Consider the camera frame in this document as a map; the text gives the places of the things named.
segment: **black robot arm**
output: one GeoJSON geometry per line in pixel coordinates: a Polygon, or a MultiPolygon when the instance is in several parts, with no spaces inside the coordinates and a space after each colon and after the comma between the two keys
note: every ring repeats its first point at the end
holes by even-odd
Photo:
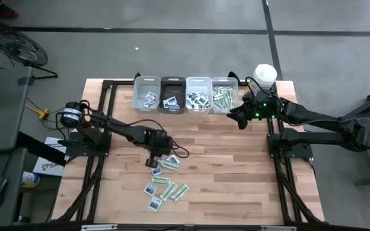
{"type": "Polygon", "coordinates": [[[172,150],[173,139],[162,128],[131,126],[131,124],[107,117],[103,112],[92,110],[84,103],[67,103],[60,122],[65,127],[77,129],[84,137],[84,144],[89,148],[99,148],[104,145],[101,138],[104,133],[100,128],[104,129],[104,132],[113,132],[126,137],[132,144],[150,151],[150,158],[145,163],[148,167],[157,167],[158,162],[154,160],[154,157],[169,155],[172,150]]]}
{"type": "Polygon", "coordinates": [[[245,129],[251,119],[276,118],[291,126],[309,124],[332,132],[304,133],[284,128],[278,142],[283,151],[290,151],[296,144],[334,144],[351,151],[365,151],[370,148],[368,132],[356,118],[343,119],[312,112],[304,106],[284,98],[278,98],[276,91],[251,92],[243,96],[243,105],[227,114],[238,122],[239,129],[245,129]]]}

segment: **metal bracket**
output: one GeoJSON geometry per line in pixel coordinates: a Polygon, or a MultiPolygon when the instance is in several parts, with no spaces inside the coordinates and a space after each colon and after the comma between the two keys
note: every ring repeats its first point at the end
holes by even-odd
{"type": "Polygon", "coordinates": [[[296,227],[285,227],[285,226],[261,226],[261,231],[296,231],[296,227]]]}
{"type": "Polygon", "coordinates": [[[313,157],[312,149],[309,144],[297,144],[292,147],[291,151],[284,152],[283,156],[281,157],[280,156],[281,150],[275,144],[278,139],[279,139],[278,133],[267,135],[269,156],[271,158],[312,158],[313,157]]]}
{"type": "Polygon", "coordinates": [[[102,82],[102,90],[107,90],[110,86],[112,86],[113,83],[114,81],[112,80],[104,80],[102,82]]]}
{"type": "Polygon", "coordinates": [[[84,139],[79,132],[71,132],[68,138],[70,141],[78,141],[78,144],[69,145],[67,147],[66,155],[83,156],[83,157],[106,157],[109,153],[111,134],[102,135],[103,146],[101,148],[88,148],[84,144],[84,139]]]}
{"type": "Polygon", "coordinates": [[[82,225],[81,231],[106,231],[106,230],[117,230],[117,224],[109,225],[82,225]]]}

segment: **label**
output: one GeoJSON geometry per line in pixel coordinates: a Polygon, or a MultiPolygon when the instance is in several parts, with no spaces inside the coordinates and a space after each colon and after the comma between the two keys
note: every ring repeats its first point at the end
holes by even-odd
{"type": "MultiPolygon", "coordinates": [[[[64,109],[64,112],[70,112],[70,113],[74,113],[74,114],[81,114],[80,111],[78,111],[76,109],[73,109],[73,108],[65,108],[64,109]]],[[[73,114],[64,114],[64,117],[71,118],[71,119],[73,119],[75,121],[79,121],[80,120],[80,116],[73,115],[73,114]]]]}
{"type": "Polygon", "coordinates": [[[24,171],[22,173],[21,187],[32,189],[39,183],[39,176],[35,173],[24,171]]]}
{"type": "MultiPolygon", "coordinates": [[[[252,82],[250,82],[249,83],[250,84],[250,86],[251,86],[251,89],[252,89],[252,91],[254,92],[254,96],[256,96],[257,94],[258,94],[258,92],[260,92],[261,91],[261,89],[252,81],[252,82]]],[[[272,84],[271,85],[269,85],[269,86],[262,86],[261,85],[261,88],[263,89],[263,90],[268,90],[268,89],[270,89],[270,87],[272,86],[272,84]]]]}

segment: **black cable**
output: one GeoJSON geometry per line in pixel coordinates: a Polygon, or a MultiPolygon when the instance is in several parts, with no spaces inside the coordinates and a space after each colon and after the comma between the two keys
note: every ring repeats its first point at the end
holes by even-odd
{"type": "Polygon", "coordinates": [[[304,160],[305,160],[307,163],[309,163],[309,165],[311,165],[311,168],[312,168],[312,170],[313,170],[313,174],[316,176],[316,171],[315,171],[315,168],[314,168],[314,166],[313,166],[312,162],[310,162],[310,160],[308,160],[307,158],[304,158],[304,160]]]}
{"type": "Polygon", "coordinates": [[[184,148],[184,147],[182,147],[182,146],[179,146],[175,141],[172,141],[172,151],[173,151],[173,153],[177,156],[177,157],[179,157],[179,158],[188,158],[189,157],[189,151],[186,149],[186,148],[184,148]],[[184,150],[184,151],[186,151],[186,155],[185,156],[182,156],[182,155],[178,155],[178,153],[175,151],[175,150],[177,150],[177,149],[182,149],[182,150],[184,150]]]}
{"type": "Polygon", "coordinates": [[[155,124],[158,124],[158,126],[161,128],[161,130],[165,132],[165,129],[162,127],[162,125],[160,123],[158,123],[157,121],[154,121],[153,119],[142,119],[142,120],[138,120],[138,121],[135,121],[135,122],[132,122],[132,123],[129,123],[129,124],[126,124],[126,125],[121,125],[121,126],[130,126],[130,125],[145,122],[145,121],[154,122],[155,124]]]}
{"type": "Polygon", "coordinates": [[[64,109],[65,107],[62,107],[62,108],[59,108],[58,110],[55,110],[55,111],[53,111],[53,112],[50,112],[50,114],[54,114],[55,112],[59,112],[59,111],[61,111],[62,109],[64,109]]]}
{"type": "Polygon", "coordinates": [[[34,105],[39,110],[44,111],[43,109],[41,109],[40,107],[38,107],[33,101],[31,101],[28,97],[26,98],[26,100],[28,100],[30,103],[32,103],[32,105],[34,105]]]}
{"type": "Polygon", "coordinates": [[[247,82],[247,86],[248,86],[249,90],[251,90],[251,92],[252,92],[252,94],[253,94],[253,95],[255,95],[255,94],[254,94],[254,91],[251,89],[251,86],[249,86],[249,84],[248,84],[248,80],[252,80],[252,81],[256,84],[256,86],[258,86],[258,87],[260,88],[260,90],[261,90],[263,93],[267,94],[268,96],[275,96],[275,95],[271,95],[271,94],[269,94],[268,92],[265,92],[265,91],[262,89],[262,87],[259,85],[259,83],[258,83],[254,78],[252,78],[252,77],[248,76],[248,77],[246,77],[246,78],[245,78],[245,82],[247,82]]]}
{"type": "Polygon", "coordinates": [[[67,137],[65,136],[65,134],[61,131],[61,129],[58,127],[58,115],[61,115],[63,114],[63,112],[58,112],[55,114],[55,127],[57,128],[57,130],[62,134],[62,136],[64,137],[64,141],[67,141],[67,137]]]}
{"type": "Polygon", "coordinates": [[[11,59],[11,55],[12,55],[12,54],[10,53],[10,54],[8,55],[8,58],[10,59],[12,66],[13,66],[13,67],[15,67],[15,65],[13,64],[13,61],[12,61],[12,59],[11,59]]]}
{"type": "Polygon", "coordinates": [[[3,177],[4,176],[4,174],[5,174],[5,171],[6,171],[6,168],[8,167],[8,164],[10,163],[10,161],[11,161],[11,156],[12,156],[12,154],[10,153],[9,154],[10,156],[8,157],[8,160],[6,161],[6,163],[5,163],[5,167],[4,167],[4,169],[3,169],[3,172],[1,173],[1,177],[3,177]]]}
{"type": "Polygon", "coordinates": [[[50,127],[47,127],[47,126],[44,124],[44,121],[45,121],[45,120],[42,120],[42,121],[41,121],[41,123],[42,123],[42,125],[43,125],[43,127],[44,127],[45,129],[48,129],[48,130],[56,130],[56,128],[50,128],[50,127]]]}
{"type": "Polygon", "coordinates": [[[286,158],[285,153],[282,151],[282,149],[279,149],[279,161],[281,162],[281,164],[286,165],[286,163],[282,161],[283,158],[286,158]]]}
{"type": "Polygon", "coordinates": [[[80,100],[79,103],[87,103],[88,104],[88,108],[91,108],[91,104],[86,99],[80,100]]]}

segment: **wooden table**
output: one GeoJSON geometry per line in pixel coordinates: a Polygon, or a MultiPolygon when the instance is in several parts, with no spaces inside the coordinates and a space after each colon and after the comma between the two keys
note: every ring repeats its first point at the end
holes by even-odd
{"type": "MultiPolygon", "coordinates": [[[[98,106],[102,81],[88,79],[85,84],[82,98],[89,100],[93,108],[98,106]]],[[[278,81],[277,89],[279,96],[296,101],[292,81],[278,81]]],[[[160,176],[171,178],[179,186],[187,184],[190,190],[177,203],[167,200],[159,212],[149,210],[151,197],[143,192],[152,178],[150,168],[145,166],[149,154],[124,137],[113,134],[111,151],[103,168],[95,223],[283,223],[274,163],[266,145],[266,120],[253,119],[245,130],[239,130],[236,121],[225,115],[138,114],[131,108],[132,92],[133,86],[118,87],[113,117],[125,123],[140,119],[160,122],[168,135],[191,153],[189,158],[181,159],[178,172],[163,169],[160,176]]],[[[144,125],[157,128],[153,123],[144,125]]],[[[86,162],[86,157],[78,157],[65,167],[53,218],[61,216],[80,192],[86,162]]],[[[292,159],[292,168],[297,192],[309,209],[323,220],[317,184],[309,163],[292,159]]],[[[157,195],[165,188],[159,186],[157,195]]],[[[287,199],[293,218],[292,201],[289,196],[287,199]]],[[[84,217],[91,193],[87,201],[84,217]]]]}

